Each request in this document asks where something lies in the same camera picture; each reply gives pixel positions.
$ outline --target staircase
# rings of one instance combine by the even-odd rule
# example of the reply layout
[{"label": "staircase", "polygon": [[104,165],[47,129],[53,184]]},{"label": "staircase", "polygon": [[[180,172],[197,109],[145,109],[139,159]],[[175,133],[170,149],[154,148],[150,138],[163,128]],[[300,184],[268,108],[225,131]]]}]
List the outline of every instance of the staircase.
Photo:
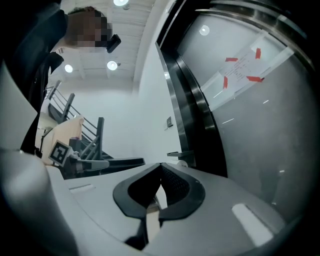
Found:
[{"label": "staircase", "polygon": [[[50,104],[48,106],[49,116],[56,120],[58,124],[70,120],[76,115],[81,115],[80,112],[72,106],[75,94],[72,93],[69,98],[66,99],[58,90],[60,84],[61,82],[58,81],[55,86],[48,87],[45,97],[45,99],[50,100]],[[55,102],[56,107],[51,104],[51,101]],[[104,152],[102,150],[102,139],[105,119],[103,117],[99,117],[97,125],[95,126],[88,119],[85,117],[83,118],[84,122],[82,124],[81,145],[76,149],[80,153],[80,158],[84,160],[106,160],[109,161],[110,164],[106,169],[91,171],[85,173],[84,176],[87,177],[99,174],[116,173],[145,164],[144,159],[141,157],[114,159]]]}]

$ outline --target stair railing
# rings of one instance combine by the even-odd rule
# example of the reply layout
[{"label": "stair railing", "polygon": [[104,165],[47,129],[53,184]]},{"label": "stair railing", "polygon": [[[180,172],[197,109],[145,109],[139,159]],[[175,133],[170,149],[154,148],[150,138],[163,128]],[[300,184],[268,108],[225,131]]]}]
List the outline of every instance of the stair railing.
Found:
[{"label": "stair railing", "polygon": [[[48,87],[45,96],[45,99],[52,100],[55,103],[54,105],[57,108],[52,104],[49,104],[48,110],[50,116],[59,124],[81,115],[81,113],[72,106],[75,94],[71,93],[69,98],[66,99],[58,90],[60,84],[61,81],[58,80],[55,86]],[[95,126],[87,118],[83,118],[84,122],[82,124],[81,135],[88,141],[88,145],[80,152],[80,158],[85,160],[102,160],[102,138],[105,119],[99,117],[97,126]]]}]

